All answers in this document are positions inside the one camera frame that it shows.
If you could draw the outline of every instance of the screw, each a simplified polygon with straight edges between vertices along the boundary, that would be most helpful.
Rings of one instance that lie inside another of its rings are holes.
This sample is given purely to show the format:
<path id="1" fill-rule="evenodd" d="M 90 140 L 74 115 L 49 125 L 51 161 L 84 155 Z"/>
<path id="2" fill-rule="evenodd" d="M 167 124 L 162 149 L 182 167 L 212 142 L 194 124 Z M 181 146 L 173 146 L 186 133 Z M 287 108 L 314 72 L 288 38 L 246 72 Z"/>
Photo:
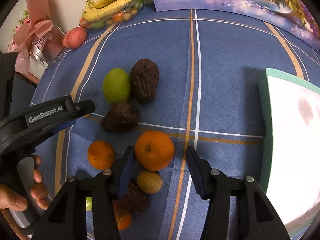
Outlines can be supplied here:
<path id="1" fill-rule="evenodd" d="M 111 173 L 112 173 L 112 171 L 109 170 L 109 169 L 102 171 L 102 174 L 105 175 L 105 176 L 109 176 Z"/>
<path id="2" fill-rule="evenodd" d="M 74 182 L 76 180 L 75 176 L 68 176 L 67 177 L 67 182 Z"/>
<path id="3" fill-rule="evenodd" d="M 247 182 L 250 182 L 250 183 L 254 182 L 254 178 L 251 177 L 251 176 L 246 176 L 246 177 L 245 177 L 245 180 L 246 180 Z"/>
<path id="4" fill-rule="evenodd" d="M 211 173 L 212 175 L 217 176 L 217 175 L 219 175 L 219 174 L 220 174 L 220 171 L 219 171 L 219 170 L 217 170 L 217 169 L 212 169 L 212 170 L 210 171 L 210 173 Z"/>

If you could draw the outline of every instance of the clear plastic packaging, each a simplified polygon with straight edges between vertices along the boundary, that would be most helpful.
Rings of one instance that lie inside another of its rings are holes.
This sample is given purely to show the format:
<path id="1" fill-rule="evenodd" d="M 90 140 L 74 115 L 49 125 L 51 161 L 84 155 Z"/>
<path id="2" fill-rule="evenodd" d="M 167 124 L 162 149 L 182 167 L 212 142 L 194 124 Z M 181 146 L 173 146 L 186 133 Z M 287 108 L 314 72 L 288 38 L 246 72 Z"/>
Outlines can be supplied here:
<path id="1" fill-rule="evenodd" d="M 135 17 L 144 7 L 143 0 L 132 0 L 132 2 L 124 9 L 113 14 L 111 17 L 104 18 L 102 21 L 87 21 L 81 17 L 79 21 L 79 26 L 87 29 L 101 29 L 105 26 L 112 25 L 114 23 L 120 23 L 123 21 L 130 21 Z"/>

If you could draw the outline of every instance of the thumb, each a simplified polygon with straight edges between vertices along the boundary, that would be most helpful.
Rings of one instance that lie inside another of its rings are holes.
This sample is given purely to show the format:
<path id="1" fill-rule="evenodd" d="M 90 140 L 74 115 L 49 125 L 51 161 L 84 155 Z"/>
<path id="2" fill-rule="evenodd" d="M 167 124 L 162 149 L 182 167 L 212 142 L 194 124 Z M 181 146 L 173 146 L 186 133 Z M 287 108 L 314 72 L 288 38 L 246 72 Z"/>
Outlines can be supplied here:
<path id="1" fill-rule="evenodd" d="M 28 207 L 27 200 L 15 193 L 6 185 L 0 185 L 0 208 L 10 208 L 15 211 L 23 211 Z"/>

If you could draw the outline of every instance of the table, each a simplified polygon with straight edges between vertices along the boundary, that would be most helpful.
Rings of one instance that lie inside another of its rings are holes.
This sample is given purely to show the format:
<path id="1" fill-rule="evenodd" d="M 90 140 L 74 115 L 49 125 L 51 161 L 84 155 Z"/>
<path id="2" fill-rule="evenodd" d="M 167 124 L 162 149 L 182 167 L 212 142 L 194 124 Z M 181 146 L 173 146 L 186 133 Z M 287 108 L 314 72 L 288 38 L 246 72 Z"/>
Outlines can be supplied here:
<path id="1" fill-rule="evenodd" d="M 85 63 L 90 55 L 92 60 Z M 137 103 L 141 117 L 137 129 L 105 133 L 99 122 L 110 106 L 101 92 L 103 78 L 113 68 L 129 73 L 141 58 L 159 67 L 156 100 Z M 183 149 L 195 146 L 201 158 L 228 176 L 251 175 L 259 180 L 265 128 L 257 79 L 268 67 L 320 86 L 320 62 L 311 47 L 286 31 L 243 15 L 210 10 L 155 12 L 148 6 L 109 33 L 90 31 L 79 49 L 67 51 L 46 69 L 31 103 L 72 94 L 76 102 L 91 99 L 96 105 L 90 116 L 37 147 L 50 197 L 67 175 L 83 179 L 99 172 L 86 155 L 94 140 L 111 143 L 116 157 L 121 157 L 144 131 L 161 130 L 175 145 L 174 160 L 160 171 L 163 188 L 149 196 L 145 212 L 132 214 L 122 239 L 199 239 L 208 202 L 195 192 Z M 140 169 L 136 164 L 133 177 Z M 231 198 L 228 239 L 235 238 L 235 228 Z M 93 239 L 90 212 L 87 229 Z"/>

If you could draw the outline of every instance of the small orange fruit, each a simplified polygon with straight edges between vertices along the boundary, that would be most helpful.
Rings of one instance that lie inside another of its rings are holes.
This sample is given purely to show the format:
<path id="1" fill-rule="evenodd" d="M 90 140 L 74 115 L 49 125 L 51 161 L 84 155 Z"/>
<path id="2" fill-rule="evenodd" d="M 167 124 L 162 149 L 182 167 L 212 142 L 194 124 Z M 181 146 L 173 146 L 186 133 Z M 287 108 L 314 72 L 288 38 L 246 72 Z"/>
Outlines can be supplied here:
<path id="1" fill-rule="evenodd" d="M 165 133 L 148 131 L 138 138 L 134 152 L 143 167 L 149 171 L 159 171 L 173 159 L 174 145 Z"/>
<path id="2" fill-rule="evenodd" d="M 118 13 L 116 13 L 114 16 L 113 16 L 113 18 L 112 18 L 112 20 L 115 22 L 115 23 L 119 23 L 119 22 L 122 22 L 122 16 L 123 16 L 123 12 L 118 12 Z"/>
<path id="3" fill-rule="evenodd" d="M 110 143 L 94 141 L 88 148 L 88 161 L 97 170 L 110 169 L 115 152 Z"/>
<path id="4" fill-rule="evenodd" d="M 115 211 L 118 229 L 120 231 L 127 229 L 132 221 L 132 216 L 130 212 L 124 208 L 121 208 L 116 202 L 113 203 L 113 209 Z"/>

